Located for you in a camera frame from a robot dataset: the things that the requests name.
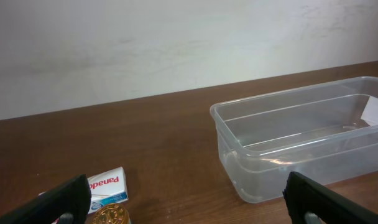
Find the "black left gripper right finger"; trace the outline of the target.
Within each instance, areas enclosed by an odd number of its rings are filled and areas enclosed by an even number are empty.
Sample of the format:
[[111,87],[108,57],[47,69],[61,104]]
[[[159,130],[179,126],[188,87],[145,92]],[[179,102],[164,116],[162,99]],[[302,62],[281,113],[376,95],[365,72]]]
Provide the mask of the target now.
[[378,223],[378,214],[299,172],[289,173],[283,197],[292,223]]

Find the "clear plastic container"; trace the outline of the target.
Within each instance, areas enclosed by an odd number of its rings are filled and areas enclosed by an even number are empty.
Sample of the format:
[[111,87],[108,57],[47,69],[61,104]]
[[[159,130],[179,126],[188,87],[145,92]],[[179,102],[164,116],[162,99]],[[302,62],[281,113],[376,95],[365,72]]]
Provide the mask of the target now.
[[240,198],[281,197],[292,171],[323,185],[378,171],[378,125],[361,119],[370,96],[377,77],[213,105],[219,159]]

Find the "gold-lidded small jar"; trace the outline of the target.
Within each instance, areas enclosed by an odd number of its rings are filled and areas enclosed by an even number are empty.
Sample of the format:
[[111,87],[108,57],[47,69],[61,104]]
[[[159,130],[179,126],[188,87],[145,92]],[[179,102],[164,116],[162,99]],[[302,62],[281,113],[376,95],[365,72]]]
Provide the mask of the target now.
[[120,203],[110,203],[100,208],[94,216],[92,224],[131,224],[126,208]]

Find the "white Panadol box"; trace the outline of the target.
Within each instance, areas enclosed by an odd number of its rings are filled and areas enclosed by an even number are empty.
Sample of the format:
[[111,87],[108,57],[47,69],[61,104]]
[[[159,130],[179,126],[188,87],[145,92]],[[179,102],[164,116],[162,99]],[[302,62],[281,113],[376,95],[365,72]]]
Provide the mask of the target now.
[[88,183],[91,190],[89,214],[95,215],[100,208],[110,203],[128,201],[126,176],[122,167],[89,177]]

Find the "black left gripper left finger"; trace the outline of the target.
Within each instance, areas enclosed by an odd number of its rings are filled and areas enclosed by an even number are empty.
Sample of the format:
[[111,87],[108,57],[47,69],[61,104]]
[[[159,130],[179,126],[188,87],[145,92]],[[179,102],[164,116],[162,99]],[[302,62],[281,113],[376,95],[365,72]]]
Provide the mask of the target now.
[[1,216],[0,224],[84,224],[90,204],[90,185],[82,174]]

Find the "white Calamol lotion bottle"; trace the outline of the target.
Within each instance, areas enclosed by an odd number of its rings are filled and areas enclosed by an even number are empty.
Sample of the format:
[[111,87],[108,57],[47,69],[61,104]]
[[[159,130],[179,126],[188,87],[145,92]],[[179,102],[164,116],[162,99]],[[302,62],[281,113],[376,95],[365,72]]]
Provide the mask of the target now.
[[362,112],[361,119],[369,126],[378,125],[378,98],[370,96]]

